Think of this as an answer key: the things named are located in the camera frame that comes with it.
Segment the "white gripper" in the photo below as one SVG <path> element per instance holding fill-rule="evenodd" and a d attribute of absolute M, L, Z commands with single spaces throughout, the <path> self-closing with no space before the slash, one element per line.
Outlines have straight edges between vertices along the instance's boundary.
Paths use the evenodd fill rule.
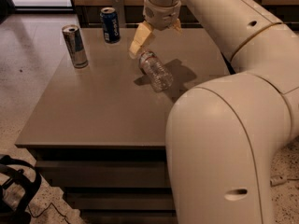
<path fill-rule="evenodd" d="M 129 48 L 129 55 L 132 59 L 135 59 L 141 50 L 154 39 L 154 29 L 162 31 L 173 28 L 179 34 L 182 33 L 181 22 L 178 18 L 180 7 L 180 1 L 170 7 L 162 7 L 154 5 L 150 0 L 144 0 L 144 21 L 138 24 Z"/>

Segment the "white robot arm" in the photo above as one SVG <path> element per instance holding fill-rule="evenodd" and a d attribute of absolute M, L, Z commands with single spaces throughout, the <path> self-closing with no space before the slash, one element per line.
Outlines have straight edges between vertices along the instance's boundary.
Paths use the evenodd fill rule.
<path fill-rule="evenodd" d="M 136 56 L 187 5 L 235 73 L 185 92 L 165 147 L 178 224 L 274 224 L 271 163 L 298 134 L 298 37 L 253 0 L 144 0 Z"/>

